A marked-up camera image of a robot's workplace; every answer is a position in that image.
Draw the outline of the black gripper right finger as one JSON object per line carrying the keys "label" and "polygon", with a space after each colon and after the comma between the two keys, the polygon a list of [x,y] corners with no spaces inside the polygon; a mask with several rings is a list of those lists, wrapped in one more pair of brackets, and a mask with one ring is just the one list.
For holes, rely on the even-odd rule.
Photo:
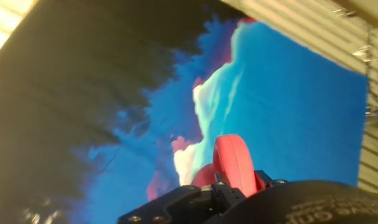
{"label": "black gripper right finger", "polygon": [[254,175],[256,177],[256,182],[262,189],[288,183],[287,180],[283,179],[271,179],[263,170],[255,170]]}

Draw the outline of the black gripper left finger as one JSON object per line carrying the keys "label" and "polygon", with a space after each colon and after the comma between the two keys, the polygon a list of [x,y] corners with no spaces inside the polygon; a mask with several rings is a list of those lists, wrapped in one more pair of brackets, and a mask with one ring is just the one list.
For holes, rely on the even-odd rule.
{"label": "black gripper left finger", "polygon": [[216,182],[202,188],[184,185],[121,216],[117,224],[197,224],[216,223],[246,196],[230,185],[224,172]]}

